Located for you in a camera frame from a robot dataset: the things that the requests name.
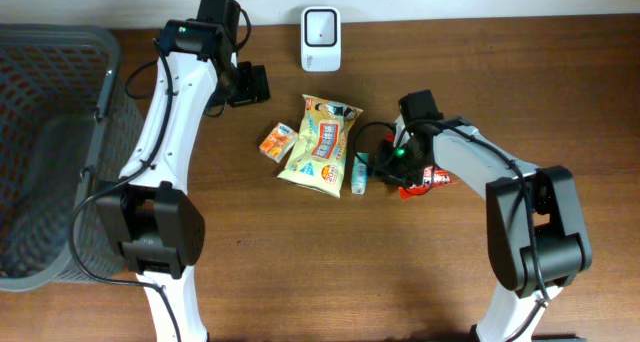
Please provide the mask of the red Hacks candy bag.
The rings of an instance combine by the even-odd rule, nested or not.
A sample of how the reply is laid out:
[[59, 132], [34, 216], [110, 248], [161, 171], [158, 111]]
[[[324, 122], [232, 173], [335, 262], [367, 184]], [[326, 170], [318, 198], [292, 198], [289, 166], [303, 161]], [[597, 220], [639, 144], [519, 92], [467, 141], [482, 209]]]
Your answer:
[[418, 197], [427, 194], [433, 189], [455, 184], [448, 171], [440, 169], [438, 167], [429, 166], [423, 173], [423, 184], [414, 185], [410, 188], [400, 187], [400, 197], [402, 199], [409, 199], [412, 197]]

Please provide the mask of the teal tissue pack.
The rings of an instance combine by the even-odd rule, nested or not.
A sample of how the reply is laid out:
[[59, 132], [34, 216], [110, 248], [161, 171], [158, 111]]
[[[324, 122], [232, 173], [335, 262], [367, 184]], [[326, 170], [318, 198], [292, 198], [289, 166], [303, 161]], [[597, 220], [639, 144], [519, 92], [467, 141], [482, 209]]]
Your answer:
[[368, 182], [367, 162], [367, 153], [357, 152], [355, 154], [351, 176], [351, 191], [353, 194], [363, 195], [366, 191]]

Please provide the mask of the orange Kleenex tissue pack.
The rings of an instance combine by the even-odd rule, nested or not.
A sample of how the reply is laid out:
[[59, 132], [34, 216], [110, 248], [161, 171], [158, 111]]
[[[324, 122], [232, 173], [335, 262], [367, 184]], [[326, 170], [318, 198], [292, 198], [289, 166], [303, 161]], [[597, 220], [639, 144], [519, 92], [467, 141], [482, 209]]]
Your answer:
[[278, 123], [262, 141], [262, 154], [279, 163], [298, 141], [298, 133], [291, 127]]

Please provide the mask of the yellow snack bag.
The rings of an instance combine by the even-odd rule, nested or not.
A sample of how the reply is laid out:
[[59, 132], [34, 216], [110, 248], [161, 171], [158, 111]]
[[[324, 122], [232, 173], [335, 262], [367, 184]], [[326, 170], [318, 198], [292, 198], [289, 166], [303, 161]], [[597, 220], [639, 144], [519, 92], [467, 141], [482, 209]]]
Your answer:
[[348, 135], [363, 110], [303, 94], [305, 112], [289, 159], [277, 178], [340, 197], [348, 155]]

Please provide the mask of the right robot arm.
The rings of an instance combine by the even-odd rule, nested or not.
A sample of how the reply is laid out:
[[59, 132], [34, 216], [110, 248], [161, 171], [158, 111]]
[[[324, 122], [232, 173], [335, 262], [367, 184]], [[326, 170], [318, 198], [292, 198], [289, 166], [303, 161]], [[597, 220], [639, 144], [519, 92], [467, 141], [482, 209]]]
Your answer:
[[469, 121], [398, 118], [373, 171], [402, 187], [427, 163], [451, 172], [485, 202], [497, 285], [474, 341], [531, 341], [550, 302], [588, 270], [593, 251], [572, 173], [542, 168], [487, 140]]

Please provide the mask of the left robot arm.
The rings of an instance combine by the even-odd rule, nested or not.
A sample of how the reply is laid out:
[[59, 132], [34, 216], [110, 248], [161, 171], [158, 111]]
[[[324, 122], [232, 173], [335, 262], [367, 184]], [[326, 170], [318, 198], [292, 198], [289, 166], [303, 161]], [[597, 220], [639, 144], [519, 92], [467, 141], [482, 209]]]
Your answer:
[[270, 97], [263, 66], [240, 62], [235, 22], [169, 21], [153, 45], [157, 77], [141, 135], [95, 205], [113, 251], [144, 289], [160, 341], [206, 341], [195, 265], [205, 222], [188, 197], [203, 117]]

